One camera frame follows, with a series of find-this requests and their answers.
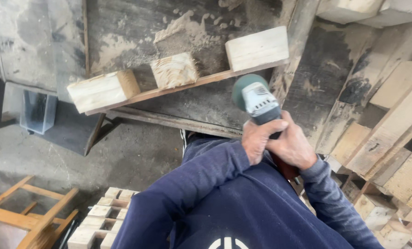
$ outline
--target wooden chair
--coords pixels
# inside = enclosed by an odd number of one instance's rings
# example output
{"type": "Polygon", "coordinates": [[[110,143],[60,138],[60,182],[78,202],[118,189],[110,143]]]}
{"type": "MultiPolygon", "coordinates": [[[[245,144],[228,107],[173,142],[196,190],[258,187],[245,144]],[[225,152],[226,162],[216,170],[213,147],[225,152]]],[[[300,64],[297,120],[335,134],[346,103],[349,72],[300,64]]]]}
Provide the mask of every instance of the wooden chair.
{"type": "Polygon", "coordinates": [[[0,195],[0,205],[8,200],[18,189],[24,189],[59,201],[45,215],[31,213],[32,209],[37,205],[37,202],[32,202],[21,213],[15,213],[0,208],[0,222],[11,227],[27,230],[27,234],[19,243],[17,249],[49,249],[54,245],[55,241],[60,237],[61,233],[78,213],[78,210],[74,210],[66,219],[55,218],[58,212],[76,195],[78,189],[73,188],[66,195],[61,195],[59,193],[29,185],[28,182],[32,178],[33,175],[25,177],[0,195]],[[59,227],[54,229],[52,227],[53,223],[59,224],[59,227]]]}

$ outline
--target white logo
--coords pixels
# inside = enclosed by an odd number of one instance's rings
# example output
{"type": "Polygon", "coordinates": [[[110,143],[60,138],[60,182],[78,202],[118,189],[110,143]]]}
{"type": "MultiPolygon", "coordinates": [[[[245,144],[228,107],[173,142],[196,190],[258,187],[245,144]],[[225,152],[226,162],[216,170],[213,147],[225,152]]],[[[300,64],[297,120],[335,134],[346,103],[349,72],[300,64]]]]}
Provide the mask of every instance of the white logo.
{"type": "MultiPolygon", "coordinates": [[[[239,241],[238,239],[235,239],[235,244],[240,247],[241,249],[249,249],[243,242],[239,241]]],[[[221,245],[221,239],[218,239],[212,243],[212,245],[209,246],[209,249],[217,249],[221,245]]],[[[225,248],[224,249],[232,249],[232,238],[231,237],[225,237],[225,248]]]]}

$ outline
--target clear plastic container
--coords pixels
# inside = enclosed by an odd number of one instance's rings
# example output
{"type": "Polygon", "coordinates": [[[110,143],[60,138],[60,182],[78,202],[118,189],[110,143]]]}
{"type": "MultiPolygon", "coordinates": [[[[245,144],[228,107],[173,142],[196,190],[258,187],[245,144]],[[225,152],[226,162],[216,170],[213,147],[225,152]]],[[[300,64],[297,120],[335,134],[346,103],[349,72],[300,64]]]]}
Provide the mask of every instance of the clear plastic container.
{"type": "Polygon", "coordinates": [[[20,126],[44,135],[54,125],[57,101],[53,95],[23,90],[20,126]]]}

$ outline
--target angle grinder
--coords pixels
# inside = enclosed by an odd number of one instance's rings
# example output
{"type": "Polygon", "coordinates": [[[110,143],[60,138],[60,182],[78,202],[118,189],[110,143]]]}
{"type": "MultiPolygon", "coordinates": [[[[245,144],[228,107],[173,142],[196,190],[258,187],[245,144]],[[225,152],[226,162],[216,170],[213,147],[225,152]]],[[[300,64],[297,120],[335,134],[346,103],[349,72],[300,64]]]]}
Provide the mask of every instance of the angle grinder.
{"type": "MultiPolygon", "coordinates": [[[[275,119],[281,119],[281,108],[275,96],[268,90],[267,81],[256,74],[247,74],[240,77],[232,90],[232,101],[242,111],[251,116],[257,125],[263,125],[275,119]]],[[[270,139],[278,139],[281,132],[272,134],[270,139]]],[[[270,152],[280,173],[287,180],[294,180],[300,184],[298,168],[288,165],[274,153],[270,152]]]]}

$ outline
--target person's right hand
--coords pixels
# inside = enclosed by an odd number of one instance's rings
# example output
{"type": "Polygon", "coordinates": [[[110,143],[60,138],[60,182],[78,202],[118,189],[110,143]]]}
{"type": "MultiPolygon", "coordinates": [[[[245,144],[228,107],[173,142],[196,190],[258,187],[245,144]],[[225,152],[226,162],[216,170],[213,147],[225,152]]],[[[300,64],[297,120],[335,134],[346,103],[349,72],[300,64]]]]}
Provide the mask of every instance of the person's right hand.
{"type": "Polygon", "coordinates": [[[312,167],[317,161],[317,155],[304,136],[303,130],[294,123],[289,112],[282,110],[281,118],[289,122],[289,126],[281,132],[278,139],[269,139],[266,149],[300,170],[312,167]]]}

